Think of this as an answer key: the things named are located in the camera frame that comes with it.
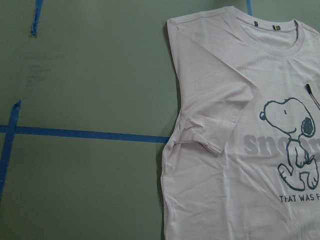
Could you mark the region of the pink Snoopy t-shirt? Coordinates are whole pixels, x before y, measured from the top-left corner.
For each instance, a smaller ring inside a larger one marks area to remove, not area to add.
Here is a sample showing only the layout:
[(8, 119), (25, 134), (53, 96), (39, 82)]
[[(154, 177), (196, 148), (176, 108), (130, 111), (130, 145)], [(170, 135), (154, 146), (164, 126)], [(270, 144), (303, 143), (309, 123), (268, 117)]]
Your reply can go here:
[(162, 152), (165, 239), (319, 239), (320, 34), (233, 6), (167, 31), (181, 107)]

